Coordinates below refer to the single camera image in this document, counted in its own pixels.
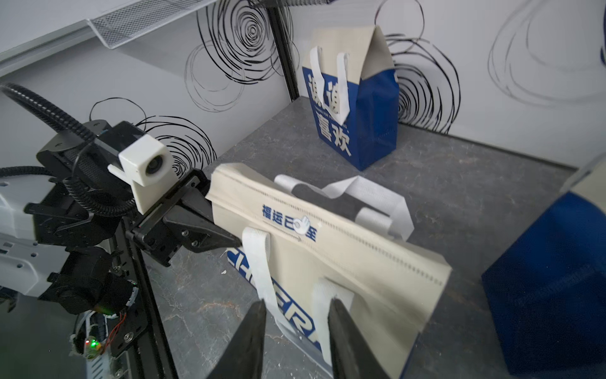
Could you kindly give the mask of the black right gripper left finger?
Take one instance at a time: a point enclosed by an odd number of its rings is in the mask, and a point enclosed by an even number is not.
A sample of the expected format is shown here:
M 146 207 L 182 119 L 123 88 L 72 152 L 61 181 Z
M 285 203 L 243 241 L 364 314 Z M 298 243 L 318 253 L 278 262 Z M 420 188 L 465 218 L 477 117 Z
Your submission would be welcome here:
M 207 379 L 261 378 L 266 319 L 267 308 L 264 301 L 253 303 Z

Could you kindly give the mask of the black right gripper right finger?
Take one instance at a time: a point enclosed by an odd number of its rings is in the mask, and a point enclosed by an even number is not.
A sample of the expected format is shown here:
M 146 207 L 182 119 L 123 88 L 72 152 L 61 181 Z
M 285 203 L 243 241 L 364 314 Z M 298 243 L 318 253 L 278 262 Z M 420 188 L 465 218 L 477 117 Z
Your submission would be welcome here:
M 334 379 L 388 379 L 349 311 L 338 298 L 331 300 L 328 327 Z

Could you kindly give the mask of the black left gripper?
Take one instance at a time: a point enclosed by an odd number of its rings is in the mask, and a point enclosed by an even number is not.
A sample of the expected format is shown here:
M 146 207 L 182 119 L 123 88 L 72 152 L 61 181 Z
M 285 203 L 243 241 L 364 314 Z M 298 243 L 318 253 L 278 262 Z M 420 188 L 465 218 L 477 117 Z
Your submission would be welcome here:
M 197 213 L 210 213 L 206 198 L 211 181 L 191 170 L 158 201 L 157 206 L 126 229 L 126 237 L 164 267 L 182 247 L 189 251 L 237 248 L 241 240 Z

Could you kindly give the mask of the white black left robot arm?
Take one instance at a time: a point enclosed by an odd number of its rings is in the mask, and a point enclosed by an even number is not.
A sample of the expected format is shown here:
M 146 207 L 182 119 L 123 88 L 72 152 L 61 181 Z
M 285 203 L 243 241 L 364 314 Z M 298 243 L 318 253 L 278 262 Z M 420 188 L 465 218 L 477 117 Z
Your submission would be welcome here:
M 162 265 L 181 248 L 202 253 L 241 245 L 215 224 L 210 180 L 175 173 L 167 146 L 132 123 L 77 121 L 14 83 L 2 93 L 53 129 L 35 166 L 1 170 L 1 297 L 28 295 L 70 314 L 123 315 L 139 287 L 113 268 L 101 243 L 121 225 Z

